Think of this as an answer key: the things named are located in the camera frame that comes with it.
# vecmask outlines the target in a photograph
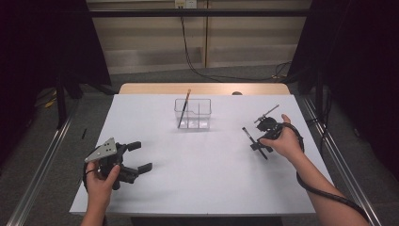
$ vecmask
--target black curtain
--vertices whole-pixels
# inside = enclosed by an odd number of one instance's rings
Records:
[[[376,157],[399,179],[399,2],[313,1],[289,76],[322,80]]]
[[[2,0],[0,47],[1,163],[59,76],[76,98],[78,83],[111,83],[85,0]]]

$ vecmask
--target metal bracket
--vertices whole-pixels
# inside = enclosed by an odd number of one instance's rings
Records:
[[[93,153],[91,153],[87,158],[85,158],[85,162],[87,163],[95,161],[116,153],[117,153],[117,145],[115,144],[115,139],[111,137],[103,145],[97,147],[96,150]]]

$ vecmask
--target white tabletop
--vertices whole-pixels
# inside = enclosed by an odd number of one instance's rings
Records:
[[[306,191],[297,183],[294,167],[276,152],[265,160],[253,152],[247,130],[263,133],[254,121],[268,116],[282,122],[287,114],[304,137],[305,152],[331,181],[293,95],[192,95],[212,100],[209,130],[178,129],[175,94],[115,95],[97,145],[110,137],[119,143],[141,141],[126,152],[124,166],[152,162],[152,171],[133,185],[120,183],[107,214],[128,216],[281,216],[314,213]],[[71,213],[83,215],[87,193],[80,186]]]

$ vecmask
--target metal rail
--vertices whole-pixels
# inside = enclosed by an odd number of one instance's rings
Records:
[[[310,100],[309,97],[304,98],[304,103],[305,106],[307,107],[309,113],[313,118],[316,119],[316,114],[315,114],[315,106],[313,102]],[[323,136],[324,129],[326,128],[324,124],[321,122],[317,121],[316,122],[316,128],[320,134],[320,136]],[[335,163],[335,165],[338,168],[338,171],[342,175],[345,184],[347,185],[349,192],[351,193],[354,201],[361,207],[363,210],[366,212],[367,216],[369,217],[370,220],[370,225],[373,226],[380,226],[381,222],[379,221],[373,206],[371,205],[370,201],[366,197],[365,193],[361,189],[358,181],[355,179],[355,176],[352,174],[352,171],[346,164],[345,160],[343,159],[343,156],[338,149],[338,146],[335,144],[334,139],[332,138],[331,134],[329,131],[326,131],[325,133],[325,138],[324,142],[327,146],[327,149]]]
[[[308,9],[166,8],[92,9],[88,14],[91,17],[307,17],[310,11]]]
[[[48,169],[53,163],[56,152],[58,151],[62,140],[64,139],[67,131],[70,127],[72,116],[74,115],[76,108],[78,106],[79,101],[76,101],[71,109],[70,116],[66,119],[65,123],[61,126],[60,129],[56,130],[56,133],[53,137],[53,140],[47,149],[43,159],[40,162],[38,169],[35,172],[30,184],[25,191],[23,197],[18,202],[17,206],[12,213],[7,226],[22,226],[29,214],[32,205],[38,196],[41,186],[43,185],[44,179],[47,175]]]

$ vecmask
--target forearm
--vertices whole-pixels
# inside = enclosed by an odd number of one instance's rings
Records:
[[[81,226],[102,226],[105,216],[105,209],[102,207],[88,207],[83,217]]]
[[[333,186],[326,177],[313,165],[309,158],[298,153],[288,160],[293,164],[305,184],[333,195],[344,195]],[[308,192],[313,207],[322,225],[368,225],[356,210],[345,204]]]

